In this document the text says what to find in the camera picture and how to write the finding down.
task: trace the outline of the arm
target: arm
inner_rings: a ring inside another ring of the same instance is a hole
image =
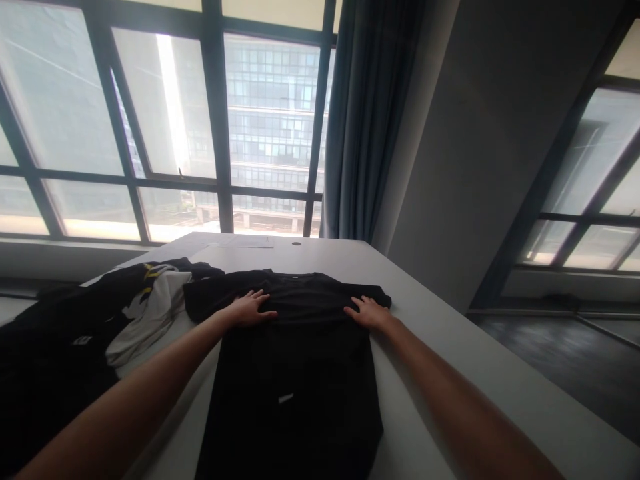
[[[453,456],[472,479],[562,479],[536,446],[466,378],[375,300],[345,307],[358,324],[382,332],[408,366]]]
[[[262,293],[236,299],[136,368],[68,424],[16,480],[122,478],[225,332],[277,316],[258,313],[269,298]]]

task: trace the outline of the white table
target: white table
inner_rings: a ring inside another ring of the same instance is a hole
[[[226,234],[193,233],[146,253],[137,261],[188,256],[192,262],[204,261],[226,272],[266,268],[279,273],[316,271],[346,283],[380,285],[393,300],[394,315],[480,388],[566,478],[635,479],[640,476],[640,449],[630,440],[368,244],[274,237],[272,249],[205,247],[220,238],[226,238]],[[136,364],[190,328],[192,324],[184,313],[164,338],[120,373],[126,375]],[[384,339],[372,337],[371,347],[385,428],[371,478],[462,478],[404,367]],[[130,477],[193,478],[218,350],[219,346],[196,372],[161,432],[130,471]]]

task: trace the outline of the blue curtain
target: blue curtain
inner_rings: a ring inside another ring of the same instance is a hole
[[[321,236],[371,242],[425,0],[345,0],[325,160]]]

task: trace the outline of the t-shirt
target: t-shirt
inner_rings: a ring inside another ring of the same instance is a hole
[[[185,285],[200,322],[238,295],[264,289],[277,319],[222,340],[197,479],[364,479],[383,433],[369,332],[343,311],[380,287],[322,273],[229,273]]]

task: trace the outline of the floor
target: floor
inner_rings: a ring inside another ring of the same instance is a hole
[[[470,318],[640,446],[640,350],[570,318]]]

